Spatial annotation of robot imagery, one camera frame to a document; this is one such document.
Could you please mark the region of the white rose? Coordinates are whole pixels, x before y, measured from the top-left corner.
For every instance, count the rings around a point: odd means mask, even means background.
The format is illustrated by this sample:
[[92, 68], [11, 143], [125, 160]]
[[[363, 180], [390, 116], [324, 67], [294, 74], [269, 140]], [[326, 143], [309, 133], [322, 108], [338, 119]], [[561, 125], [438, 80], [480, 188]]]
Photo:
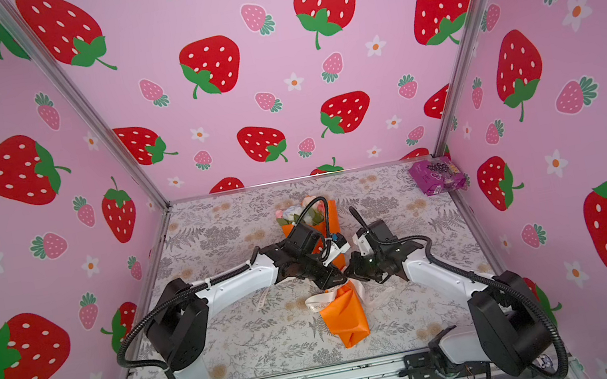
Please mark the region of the white rose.
[[280, 226], [297, 223], [300, 221], [303, 211], [303, 207], [298, 205], [293, 205], [283, 211], [278, 210], [276, 213], [276, 221]]

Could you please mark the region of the white ribbon strip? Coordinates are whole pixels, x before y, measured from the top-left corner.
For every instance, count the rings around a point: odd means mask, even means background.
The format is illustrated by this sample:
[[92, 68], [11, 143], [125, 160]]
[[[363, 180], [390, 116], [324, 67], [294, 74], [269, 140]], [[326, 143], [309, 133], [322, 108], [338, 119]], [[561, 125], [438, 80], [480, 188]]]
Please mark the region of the white ribbon strip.
[[[272, 288], [262, 290], [258, 296], [256, 296], [255, 307], [257, 311], [262, 311], [267, 308], [266, 302], [272, 292]], [[313, 313], [320, 313], [325, 309], [328, 309], [331, 304], [336, 303], [342, 296], [345, 296], [349, 292], [354, 292], [359, 300], [359, 303], [364, 303], [365, 293], [362, 282], [358, 280], [349, 280], [345, 284], [340, 286], [329, 288], [329, 290], [323, 293], [314, 294], [309, 296], [307, 299], [302, 299], [303, 309], [306, 309]]]

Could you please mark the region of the orange wrapping paper sheet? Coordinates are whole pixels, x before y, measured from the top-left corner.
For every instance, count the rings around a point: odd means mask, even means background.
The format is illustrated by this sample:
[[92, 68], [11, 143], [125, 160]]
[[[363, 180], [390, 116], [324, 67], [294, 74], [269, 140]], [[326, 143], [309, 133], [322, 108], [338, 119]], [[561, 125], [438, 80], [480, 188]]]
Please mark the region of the orange wrapping paper sheet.
[[[337, 234], [341, 231], [334, 200], [328, 203], [329, 211], [326, 210], [323, 202], [315, 201], [314, 196], [305, 197], [300, 204], [296, 205], [303, 209], [306, 209], [308, 205], [311, 206], [304, 217], [304, 223], [319, 233], [325, 234], [327, 227], [330, 227], [331, 233]], [[281, 226], [284, 235], [288, 237], [295, 225], [296, 223]], [[354, 292], [347, 293], [336, 303], [331, 304], [328, 309], [317, 314], [321, 316], [328, 330], [337, 335], [346, 348], [354, 347], [371, 333], [363, 305], [359, 303]]]

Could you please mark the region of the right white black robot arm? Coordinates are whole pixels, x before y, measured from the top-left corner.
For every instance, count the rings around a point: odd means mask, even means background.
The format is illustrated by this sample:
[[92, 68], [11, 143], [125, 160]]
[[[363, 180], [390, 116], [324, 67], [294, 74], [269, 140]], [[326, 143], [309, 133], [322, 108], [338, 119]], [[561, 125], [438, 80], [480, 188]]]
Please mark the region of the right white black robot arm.
[[565, 379], [569, 356], [553, 319], [525, 280], [505, 271], [485, 276], [446, 263], [424, 235], [397, 237], [386, 222], [362, 223], [345, 275], [384, 284], [391, 277], [431, 288], [469, 308], [474, 334], [448, 327], [427, 350], [405, 358], [409, 379], [458, 379], [474, 368], [497, 367], [513, 377], [531, 370], [545, 379]]

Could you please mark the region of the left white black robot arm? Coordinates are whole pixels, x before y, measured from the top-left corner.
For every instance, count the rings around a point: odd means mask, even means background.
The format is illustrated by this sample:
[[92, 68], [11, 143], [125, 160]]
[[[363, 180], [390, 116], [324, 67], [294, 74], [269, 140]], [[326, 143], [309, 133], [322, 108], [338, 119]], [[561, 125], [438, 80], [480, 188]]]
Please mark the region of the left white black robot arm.
[[191, 284], [171, 281], [122, 340], [116, 361], [124, 369], [161, 369], [166, 379], [212, 379], [203, 359], [212, 317], [287, 279], [309, 280], [323, 291], [344, 285], [347, 277], [334, 260], [349, 249], [343, 235], [324, 237], [302, 223], [280, 242], [257, 246], [230, 271]]

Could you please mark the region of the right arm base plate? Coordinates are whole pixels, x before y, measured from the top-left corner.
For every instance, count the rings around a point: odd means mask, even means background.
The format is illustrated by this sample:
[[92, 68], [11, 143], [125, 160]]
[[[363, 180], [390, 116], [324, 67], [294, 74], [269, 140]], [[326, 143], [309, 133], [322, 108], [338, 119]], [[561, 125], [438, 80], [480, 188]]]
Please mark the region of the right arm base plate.
[[408, 379], [459, 379], [486, 373], [489, 366], [489, 363], [480, 361], [455, 364], [441, 351], [432, 349], [404, 356], [403, 368], [398, 376]]

